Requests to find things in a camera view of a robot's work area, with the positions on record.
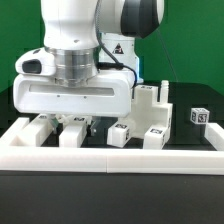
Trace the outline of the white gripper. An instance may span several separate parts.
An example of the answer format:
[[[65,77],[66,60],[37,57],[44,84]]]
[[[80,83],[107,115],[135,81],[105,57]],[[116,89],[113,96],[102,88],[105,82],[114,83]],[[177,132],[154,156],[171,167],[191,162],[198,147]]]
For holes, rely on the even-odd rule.
[[[93,117],[90,135],[95,136],[101,117],[125,117],[131,112],[132,72],[103,70],[83,87],[62,87],[50,77],[18,75],[13,85],[15,108],[22,113],[44,113],[57,133],[54,114]]]

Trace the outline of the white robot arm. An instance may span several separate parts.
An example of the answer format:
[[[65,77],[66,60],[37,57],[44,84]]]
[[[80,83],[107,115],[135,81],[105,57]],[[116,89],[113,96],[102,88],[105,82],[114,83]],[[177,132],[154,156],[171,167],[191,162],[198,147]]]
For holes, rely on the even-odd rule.
[[[23,113],[125,117],[137,76],[117,59],[97,60],[102,33],[145,38],[164,0],[41,0],[44,46],[15,64],[15,108]]]

